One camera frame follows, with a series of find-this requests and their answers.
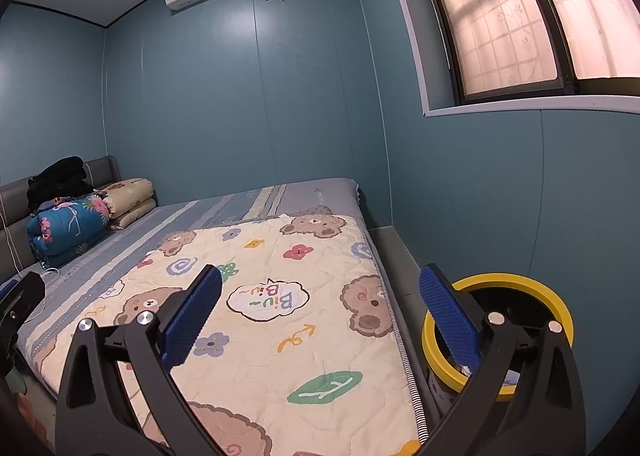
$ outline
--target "headboard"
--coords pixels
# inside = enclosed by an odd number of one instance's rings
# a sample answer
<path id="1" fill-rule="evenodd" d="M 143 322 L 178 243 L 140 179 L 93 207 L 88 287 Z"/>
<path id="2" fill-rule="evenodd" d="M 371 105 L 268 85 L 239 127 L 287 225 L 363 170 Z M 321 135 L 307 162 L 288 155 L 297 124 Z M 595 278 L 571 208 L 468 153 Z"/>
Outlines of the headboard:
<path id="1" fill-rule="evenodd" d="M 86 181 L 96 188 L 121 180 L 120 170 L 113 156 L 84 163 L 84 171 Z M 31 219 L 27 203 L 28 187 L 28 178 L 0 186 L 0 213 L 8 227 L 7 234 L 0 220 L 0 285 L 16 274 L 14 259 L 20 270 L 36 262 L 26 232 L 27 222 Z"/>

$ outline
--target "mattress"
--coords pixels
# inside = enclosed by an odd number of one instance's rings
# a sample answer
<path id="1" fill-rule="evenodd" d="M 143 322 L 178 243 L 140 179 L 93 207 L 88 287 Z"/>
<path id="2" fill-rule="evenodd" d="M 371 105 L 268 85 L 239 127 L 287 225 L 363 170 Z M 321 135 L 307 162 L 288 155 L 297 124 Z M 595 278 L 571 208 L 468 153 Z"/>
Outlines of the mattress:
<path id="1" fill-rule="evenodd" d="M 214 264 L 222 298 L 172 376 L 226 451 L 402 454 L 427 430 L 376 257 L 347 179 L 159 207 L 46 276 L 18 348 L 55 394 L 82 317 L 126 323 Z M 121 370 L 140 425 L 162 441 Z"/>

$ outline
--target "cream blanket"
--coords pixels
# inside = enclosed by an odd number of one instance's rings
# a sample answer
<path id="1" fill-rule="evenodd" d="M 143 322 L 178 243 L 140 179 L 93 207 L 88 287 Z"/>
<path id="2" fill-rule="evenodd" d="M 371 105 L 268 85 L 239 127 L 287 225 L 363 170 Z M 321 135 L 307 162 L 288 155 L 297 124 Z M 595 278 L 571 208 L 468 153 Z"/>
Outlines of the cream blanket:
<path id="1" fill-rule="evenodd" d="M 222 297 L 172 376 L 229 455 L 408 456 L 417 426 L 407 377 L 380 274 L 350 217 L 174 233 L 80 317 L 112 325 L 157 311 L 205 264 L 219 267 Z M 75 324 L 36 357 L 56 390 Z M 138 419 L 163 441 L 127 366 Z"/>

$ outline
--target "dark window frame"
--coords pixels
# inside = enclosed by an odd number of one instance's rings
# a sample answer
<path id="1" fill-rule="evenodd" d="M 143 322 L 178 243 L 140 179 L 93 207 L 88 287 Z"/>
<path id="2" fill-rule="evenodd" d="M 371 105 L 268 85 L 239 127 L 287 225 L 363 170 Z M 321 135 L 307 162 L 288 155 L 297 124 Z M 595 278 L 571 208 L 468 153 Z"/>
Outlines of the dark window frame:
<path id="1" fill-rule="evenodd" d="M 640 10 L 640 0 L 633 0 Z M 460 60 L 456 52 L 456 44 L 449 23 L 447 9 L 443 0 L 434 0 L 436 15 L 444 36 L 444 43 L 449 59 L 449 74 L 454 94 L 454 103 L 468 105 L 473 103 L 498 102 L 501 100 L 517 100 L 542 96 L 564 96 L 572 94 L 616 94 L 640 96 L 640 78 L 577 78 L 571 57 L 568 41 L 558 10 L 553 0 L 536 0 L 556 61 L 558 77 L 556 80 L 518 84 L 485 90 L 473 94 L 465 94 Z"/>

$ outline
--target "yellow trash can rim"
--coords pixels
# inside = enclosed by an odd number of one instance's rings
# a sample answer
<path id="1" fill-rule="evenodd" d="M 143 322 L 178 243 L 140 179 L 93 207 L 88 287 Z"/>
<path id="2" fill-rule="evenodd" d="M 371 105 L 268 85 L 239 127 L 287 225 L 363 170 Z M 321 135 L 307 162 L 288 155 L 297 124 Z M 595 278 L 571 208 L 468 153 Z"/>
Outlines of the yellow trash can rim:
<path id="1" fill-rule="evenodd" d="M 514 275 L 512 273 L 483 273 L 473 275 L 466 279 L 453 283 L 456 290 L 477 290 L 481 288 L 510 288 L 527 293 L 538 299 L 553 314 L 554 318 L 564 328 L 564 333 L 569 340 L 569 345 L 574 343 L 574 321 L 571 319 L 569 309 L 566 307 L 558 294 L 536 280 Z M 427 312 L 422 328 L 422 349 L 427 358 L 430 368 L 447 386 L 456 392 L 461 392 L 468 378 L 447 362 L 438 343 L 436 341 L 435 321 L 433 316 Z M 516 386 L 502 386 L 498 394 L 498 400 L 509 400 L 516 390 Z"/>

